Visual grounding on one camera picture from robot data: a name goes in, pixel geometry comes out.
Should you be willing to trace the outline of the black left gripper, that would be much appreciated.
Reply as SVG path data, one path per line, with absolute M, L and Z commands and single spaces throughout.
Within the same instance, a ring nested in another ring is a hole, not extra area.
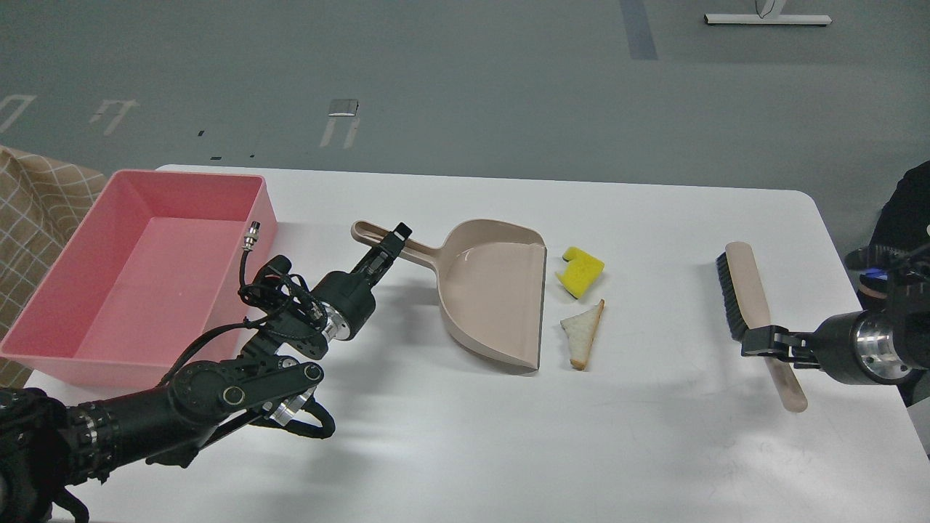
M 312 297 L 328 311 L 329 340 L 349 341 L 358 334 L 376 308 L 372 288 L 402 254 L 412 229 L 398 223 L 384 231 L 381 240 L 358 262 L 352 272 L 329 272 L 312 289 Z

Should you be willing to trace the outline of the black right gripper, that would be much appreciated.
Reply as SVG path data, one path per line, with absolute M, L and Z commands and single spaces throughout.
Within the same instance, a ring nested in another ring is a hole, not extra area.
M 745 331 L 742 357 L 767 357 L 795 370 L 822 370 L 842 384 L 900 385 L 913 368 L 900 357 L 893 325 L 880 312 L 834 315 L 810 334 L 791 332 L 780 325 Z

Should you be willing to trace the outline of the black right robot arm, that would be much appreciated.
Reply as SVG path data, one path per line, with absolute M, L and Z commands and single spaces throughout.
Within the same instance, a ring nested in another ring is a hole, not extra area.
M 928 191 L 928 163 L 907 170 L 869 244 L 844 258 L 858 276 L 860 311 L 829 317 L 812 332 L 771 321 L 750 245 L 729 243 L 717 258 L 730 336 L 744 357 L 764 358 L 787 410 L 807 407 L 797 370 L 819 370 L 842 384 L 896 387 L 928 371 Z

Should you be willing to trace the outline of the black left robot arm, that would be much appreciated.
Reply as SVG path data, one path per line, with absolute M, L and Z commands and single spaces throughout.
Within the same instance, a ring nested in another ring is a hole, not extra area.
M 306 438 L 332 437 L 316 400 L 330 342 L 354 338 L 376 307 L 372 289 L 402 254 L 405 223 L 385 232 L 349 272 L 315 288 L 275 256 L 246 281 L 258 222 L 243 236 L 238 295 L 262 317 L 196 338 L 156 387 L 65 406 L 39 388 L 2 389 L 2 520 L 47 522 L 54 506 L 76 522 L 89 510 L 69 487 L 104 482 L 135 461 L 187 467 L 202 449 L 246 425 Z

